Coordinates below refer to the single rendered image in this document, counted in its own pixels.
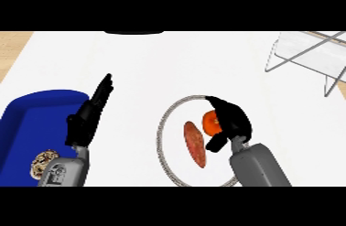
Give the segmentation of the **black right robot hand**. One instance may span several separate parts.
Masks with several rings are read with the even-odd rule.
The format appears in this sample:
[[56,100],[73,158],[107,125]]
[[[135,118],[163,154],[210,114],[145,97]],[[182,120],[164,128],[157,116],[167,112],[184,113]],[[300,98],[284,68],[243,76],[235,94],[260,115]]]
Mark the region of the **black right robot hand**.
[[213,138],[206,145],[206,149],[213,153],[218,153],[226,145],[228,140],[235,136],[244,138],[243,143],[249,142],[252,139],[253,128],[244,110],[237,104],[226,102],[213,96],[207,96],[206,100],[213,106],[222,129],[222,131],[213,135]]

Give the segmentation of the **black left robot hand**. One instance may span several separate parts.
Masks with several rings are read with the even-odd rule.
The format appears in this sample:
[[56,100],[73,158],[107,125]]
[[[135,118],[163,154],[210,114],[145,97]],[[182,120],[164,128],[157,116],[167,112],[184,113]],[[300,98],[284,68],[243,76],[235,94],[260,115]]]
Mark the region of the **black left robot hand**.
[[77,113],[71,114],[67,118],[68,135],[65,145],[89,146],[96,134],[102,110],[113,90],[113,75],[107,74],[92,98],[84,101]]

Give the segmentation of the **orange round squash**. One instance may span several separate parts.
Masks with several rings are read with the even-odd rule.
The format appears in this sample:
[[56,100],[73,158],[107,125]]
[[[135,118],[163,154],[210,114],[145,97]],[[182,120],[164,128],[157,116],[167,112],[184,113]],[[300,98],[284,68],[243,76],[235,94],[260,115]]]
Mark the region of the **orange round squash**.
[[209,111],[203,115],[203,130],[209,136],[215,136],[222,132],[222,127],[215,111]]

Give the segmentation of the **white round placemat grey rim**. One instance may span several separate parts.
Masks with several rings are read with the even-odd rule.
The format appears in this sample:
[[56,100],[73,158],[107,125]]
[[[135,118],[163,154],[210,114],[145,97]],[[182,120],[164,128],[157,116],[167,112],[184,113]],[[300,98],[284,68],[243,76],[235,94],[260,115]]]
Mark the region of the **white round placemat grey rim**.
[[179,99],[166,109],[157,130],[157,154],[167,177],[179,187],[232,187],[238,185],[228,158],[229,145],[219,153],[206,152],[206,166],[194,160],[184,137],[184,125],[195,124],[201,139],[212,138],[203,131],[203,115],[213,109],[204,95]]

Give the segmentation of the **reddish brown sweet potato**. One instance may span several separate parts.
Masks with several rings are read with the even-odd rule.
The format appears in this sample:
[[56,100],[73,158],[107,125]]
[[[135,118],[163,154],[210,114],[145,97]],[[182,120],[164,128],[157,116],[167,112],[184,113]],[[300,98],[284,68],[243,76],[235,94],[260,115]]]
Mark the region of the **reddish brown sweet potato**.
[[204,139],[203,134],[192,122],[186,122],[184,125],[184,139],[191,157],[198,167],[204,168],[207,164]]

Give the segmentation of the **blue rectangular tray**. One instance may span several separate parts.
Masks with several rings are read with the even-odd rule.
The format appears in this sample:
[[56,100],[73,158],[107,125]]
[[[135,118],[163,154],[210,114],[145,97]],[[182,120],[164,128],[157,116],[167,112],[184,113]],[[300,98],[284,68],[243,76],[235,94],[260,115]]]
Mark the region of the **blue rectangular tray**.
[[36,187],[31,163],[52,149],[62,157],[76,157],[65,146],[67,118],[89,99],[71,90],[39,91],[16,98],[0,118],[0,187]]

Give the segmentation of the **brown speckled round food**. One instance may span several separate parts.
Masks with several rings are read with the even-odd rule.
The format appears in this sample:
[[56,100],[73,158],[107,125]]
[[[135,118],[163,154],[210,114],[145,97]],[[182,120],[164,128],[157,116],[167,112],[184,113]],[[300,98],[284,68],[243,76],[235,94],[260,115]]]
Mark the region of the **brown speckled round food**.
[[30,168],[30,175],[31,178],[36,180],[40,180],[43,176],[45,169],[49,165],[49,163],[59,158],[59,153],[49,149],[43,152],[40,152],[36,156],[36,159],[31,162],[31,168]]

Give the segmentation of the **black round object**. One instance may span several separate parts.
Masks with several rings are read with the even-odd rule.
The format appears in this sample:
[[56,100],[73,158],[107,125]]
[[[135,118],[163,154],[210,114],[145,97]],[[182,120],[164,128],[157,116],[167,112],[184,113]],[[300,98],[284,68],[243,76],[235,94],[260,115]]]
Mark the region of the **black round object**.
[[104,32],[111,35],[127,35],[127,36],[155,35],[164,33],[164,31],[110,31],[110,30]]

